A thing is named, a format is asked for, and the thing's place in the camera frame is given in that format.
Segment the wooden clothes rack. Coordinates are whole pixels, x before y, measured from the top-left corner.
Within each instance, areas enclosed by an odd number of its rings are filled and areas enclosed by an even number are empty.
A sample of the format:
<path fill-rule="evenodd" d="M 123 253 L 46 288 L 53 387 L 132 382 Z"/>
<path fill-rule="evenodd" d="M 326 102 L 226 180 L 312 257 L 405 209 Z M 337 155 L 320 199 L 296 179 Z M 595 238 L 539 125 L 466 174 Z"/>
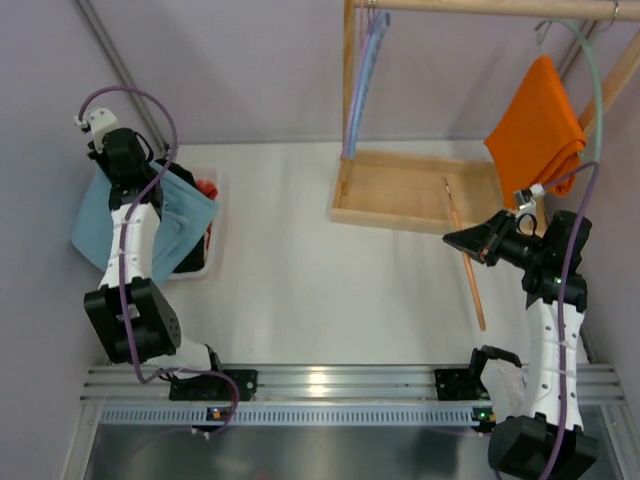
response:
<path fill-rule="evenodd" d="M 354 80 L 356 10 L 383 9 L 503 17 L 636 22 L 636 1 L 346 1 L 343 4 L 342 139 L 352 138 L 358 87 Z M 449 226 L 441 179 L 459 197 L 471 226 L 499 209 L 498 177 L 486 161 L 393 151 L 342 154 L 331 205 L 337 223 L 441 234 Z"/>

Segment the aluminium mounting rail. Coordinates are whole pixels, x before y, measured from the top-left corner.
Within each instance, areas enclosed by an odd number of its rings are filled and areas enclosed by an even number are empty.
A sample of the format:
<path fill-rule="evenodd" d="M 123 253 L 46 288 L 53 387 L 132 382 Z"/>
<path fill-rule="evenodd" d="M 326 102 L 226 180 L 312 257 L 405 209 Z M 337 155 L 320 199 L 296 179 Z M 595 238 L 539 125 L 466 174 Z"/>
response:
<path fill-rule="evenodd" d="M 434 402 L 444 387 L 436 379 L 438 368 L 432 365 L 263 365 L 252 369 L 256 378 L 239 386 L 250 391 L 255 402 Z M 169 392 L 170 385 L 162 380 L 142 385 L 124 366 L 100 366 L 89 370 L 80 400 L 161 403 L 169 400 Z"/>

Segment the red white garment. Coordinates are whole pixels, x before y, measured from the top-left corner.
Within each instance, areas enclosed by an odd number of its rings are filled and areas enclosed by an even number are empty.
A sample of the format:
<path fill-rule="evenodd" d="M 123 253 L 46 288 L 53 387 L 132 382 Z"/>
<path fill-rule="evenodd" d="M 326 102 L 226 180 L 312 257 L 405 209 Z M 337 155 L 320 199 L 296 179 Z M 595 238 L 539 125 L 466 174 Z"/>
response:
<path fill-rule="evenodd" d="M 208 199 L 212 201 L 216 201 L 219 191 L 217 189 L 216 184 L 206 178 L 200 178 L 196 180 L 196 186 L 198 190 L 206 196 Z M 204 235 L 204 250 L 205 252 L 209 251 L 210 241 L 211 241 L 211 233 L 212 233 L 213 223 L 210 223 L 207 227 L 206 233 Z"/>

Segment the orange garment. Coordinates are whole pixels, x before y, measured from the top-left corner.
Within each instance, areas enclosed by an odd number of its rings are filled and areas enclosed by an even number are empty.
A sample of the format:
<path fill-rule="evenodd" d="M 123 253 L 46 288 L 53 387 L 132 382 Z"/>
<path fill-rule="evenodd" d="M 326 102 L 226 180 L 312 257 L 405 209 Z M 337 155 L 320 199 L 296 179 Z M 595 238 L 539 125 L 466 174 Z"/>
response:
<path fill-rule="evenodd" d="M 533 62 L 484 145 L 506 208 L 516 209 L 514 194 L 537 183 L 551 183 L 559 197 L 569 193 L 575 182 L 569 173 L 581 164 L 586 138 L 551 57 Z"/>

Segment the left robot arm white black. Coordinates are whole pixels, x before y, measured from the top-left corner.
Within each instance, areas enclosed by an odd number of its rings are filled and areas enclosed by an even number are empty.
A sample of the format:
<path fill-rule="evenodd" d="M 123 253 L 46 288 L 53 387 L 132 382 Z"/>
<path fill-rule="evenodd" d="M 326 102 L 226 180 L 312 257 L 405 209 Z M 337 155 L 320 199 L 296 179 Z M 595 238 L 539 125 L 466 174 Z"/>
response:
<path fill-rule="evenodd" d="M 157 285 L 153 247 L 164 218 L 163 169 L 140 136 L 116 126 L 97 140 L 90 153 L 105 174 L 112 244 L 99 286 L 85 294 L 85 312 L 115 364 L 127 363 L 138 380 L 169 383 L 173 400 L 228 400 L 250 397 L 253 373 L 226 370 L 217 352 L 183 334 L 177 313 Z"/>

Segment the light blue trousers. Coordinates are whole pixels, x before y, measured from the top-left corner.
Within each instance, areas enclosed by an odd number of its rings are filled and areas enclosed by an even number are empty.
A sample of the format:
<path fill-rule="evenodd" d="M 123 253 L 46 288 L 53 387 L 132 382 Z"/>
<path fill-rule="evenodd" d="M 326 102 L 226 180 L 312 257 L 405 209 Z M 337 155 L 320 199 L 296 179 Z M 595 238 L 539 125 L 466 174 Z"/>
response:
<path fill-rule="evenodd" d="M 162 218 L 153 242 L 153 279 L 158 285 L 204 268 L 206 232 L 218 210 L 218 204 L 197 188 L 191 172 L 177 164 L 164 174 L 160 186 Z M 113 239 L 110 190 L 107 176 L 96 169 L 71 232 L 72 245 L 100 271 L 107 268 Z"/>

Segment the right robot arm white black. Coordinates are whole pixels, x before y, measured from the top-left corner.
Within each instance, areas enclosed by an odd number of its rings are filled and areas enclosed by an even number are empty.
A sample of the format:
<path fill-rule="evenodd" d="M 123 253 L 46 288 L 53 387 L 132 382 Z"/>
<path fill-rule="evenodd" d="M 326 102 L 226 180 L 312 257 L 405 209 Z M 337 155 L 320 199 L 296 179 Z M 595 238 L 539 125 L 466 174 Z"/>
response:
<path fill-rule="evenodd" d="M 595 463 L 598 442 L 584 432 L 577 399 L 577 347 L 588 304 L 578 273 L 592 223 L 559 210 L 543 236 L 527 235 L 515 214 L 501 210 L 486 222 L 443 237 L 445 244 L 487 267 L 503 260 L 523 272 L 530 362 L 484 346 L 471 373 L 495 414 L 488 461 L 519 479 L 578 479 Z"/>

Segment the orange hanger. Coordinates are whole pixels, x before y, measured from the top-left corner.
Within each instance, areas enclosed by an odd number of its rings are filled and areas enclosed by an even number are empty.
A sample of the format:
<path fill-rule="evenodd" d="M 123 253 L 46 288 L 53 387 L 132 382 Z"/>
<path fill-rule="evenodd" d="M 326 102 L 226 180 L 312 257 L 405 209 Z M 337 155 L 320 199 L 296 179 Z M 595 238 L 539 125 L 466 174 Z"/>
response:
<path fill-rule="evenodd" d="M 457 211 L 456 205 L 453 200 L 453 196 L 451 194 L 451 189 L 448 183 L 448 179 L 445 176 L 443 176 L 442 182 L 443 182 L 445 193 L 447 196 L 447 204 L 448 204 L 453 225 L 455 229 L 459 231 L 462 229 L 462 223 L 460 221 L 459 213 Z M 462 258 L 463 258 L 463 264 L 464 264 L 465 272 L 466 272 L 469 287 L 470 287 L 472 300 L 474 303 L 478 325 L 479 325 L 480 331 L 485 332 L 487 328 L 486 319 L 484 315 L 484 310 L 481 302 L 481 297 L 479 294 L 476 277 L 473 271 L 473 267 L 471 265 L 471 259 L 467 253 L 462 253 Z"/>

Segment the grey corner wall profile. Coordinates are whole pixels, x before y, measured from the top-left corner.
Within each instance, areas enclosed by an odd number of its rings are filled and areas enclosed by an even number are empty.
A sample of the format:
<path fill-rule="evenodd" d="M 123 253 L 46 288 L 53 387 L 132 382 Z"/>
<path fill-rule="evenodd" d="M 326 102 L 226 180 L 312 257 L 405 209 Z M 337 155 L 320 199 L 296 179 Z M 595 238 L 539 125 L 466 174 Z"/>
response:
<path fill-rule="evenodd" d="M 100 18 L 96 8 L 88 0 L 70 0 L 71 6 L 83 23 L 85 29 L 96 43 L 102 56 L 104 57 L 116 82 L 121 86 L 134 87 L 137 85 L 131 75 L 129 68 L 124 62 L 118 48 L 111 35 L 107 31 L 104 22 Z M 129 104 L 135 114 L 146 128 L 151 144 L 159 151 L 165 153 L 168 143 L 161 131 L 159 124 L 152 115 L 148 101 L 136 94 L 129 94 Z"/>

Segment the pink hanger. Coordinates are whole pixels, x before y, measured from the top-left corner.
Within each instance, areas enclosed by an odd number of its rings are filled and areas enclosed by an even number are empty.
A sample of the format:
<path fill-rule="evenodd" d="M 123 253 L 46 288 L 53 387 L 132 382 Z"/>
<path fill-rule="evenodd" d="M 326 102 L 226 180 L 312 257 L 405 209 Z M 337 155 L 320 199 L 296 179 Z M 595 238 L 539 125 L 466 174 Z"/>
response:
<path fill-rule="evenodd" d="M 355 156 L 357 137 L 361 125 L 363 102 L 365 97 L 365 87 L 368 82 L 368 70 L 370 64 L 371 51 L 373 48 L 375 30 L 376 11 L 371 2 L 367 2 L 367 24 L 361 20 L 361 50 L 358 73 L 355 81 L 355 92 L 353 93 L 349 115 L 346 126 L 346 135 L 343 140 L 342 157 L 352 159 Z"/>

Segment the green hanger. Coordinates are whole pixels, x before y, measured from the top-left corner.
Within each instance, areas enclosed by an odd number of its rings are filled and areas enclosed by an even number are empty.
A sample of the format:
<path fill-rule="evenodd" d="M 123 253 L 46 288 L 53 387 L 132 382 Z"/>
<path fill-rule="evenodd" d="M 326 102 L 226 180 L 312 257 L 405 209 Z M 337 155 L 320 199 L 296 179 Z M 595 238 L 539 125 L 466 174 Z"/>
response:
<path fill-rule="evenodd" d="M 554 23 L 563 26 L 572 33 L 574 39 L 578 42 L 582 49 L 582 52 L 586 56 L 590 68 L 593 87 L 593 117 L 590 124 L 584 122 L 582 130 L 585 136 L 591 139 L 593 142 L 592 156 L 587 157 L 584 153 L 582 153 L 580 157 L 584 163 L 586 163 L 587 161 L 600 163 L 603 150 L 604 102 L 601 85 L 601 75 L 593 53 L 593 48 L 586 36 L 569 21 L 563 19 L 547 18 L 540 21 L 534 27 L 534 31 L 536 32 L 536 45 L 540 53 L 543 53 L 542 44 L 544 43 L 548 35 L 548 31 Z"/>

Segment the white plastic basket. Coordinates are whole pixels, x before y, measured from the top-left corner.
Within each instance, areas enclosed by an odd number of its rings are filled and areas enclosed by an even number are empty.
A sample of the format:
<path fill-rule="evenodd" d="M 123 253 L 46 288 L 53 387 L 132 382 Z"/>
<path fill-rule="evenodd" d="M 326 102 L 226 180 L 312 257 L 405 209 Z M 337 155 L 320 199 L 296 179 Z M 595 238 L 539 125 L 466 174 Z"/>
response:
<path fill-rule="evenodd" d="M 217 189 L 219 191 L 220 180 L 218 172 L 214 167 L 194 167 L 191 169 L 192 174 L 194 175 L 195 181 L 200 178 L 206 178 L 213 181 Z M 206 277 L 211 270 L 211 267 L 214 263 L 214 228 L 217 220 L 217 216 L 214 216 L 214 219 L 210 222 L 213 223 L 212 233 L 211 233 L 211 241 L 209 251 L 205 252 L 204 250 L 204 265 L 197 270 L 186 271 L 186 272 L 173 272 L 168 280 L 169 281 L 181 281 L 181 280 L 195 280 Z"/>

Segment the black garment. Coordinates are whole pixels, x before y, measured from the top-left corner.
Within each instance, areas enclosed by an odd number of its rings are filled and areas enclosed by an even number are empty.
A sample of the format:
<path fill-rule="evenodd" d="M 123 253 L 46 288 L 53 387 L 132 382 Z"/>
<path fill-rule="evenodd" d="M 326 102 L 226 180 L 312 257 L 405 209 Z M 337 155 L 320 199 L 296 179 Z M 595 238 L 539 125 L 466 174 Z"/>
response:
<path fill-rule="evenodd" d="M 197 188 L 194 175 L 172 163 L 159 183 L 163 192 L 160 226 L 153 246 L 153 276 L 162 283 L 173 272 L 204 265 L 204 234 L 217 204 Z"/>

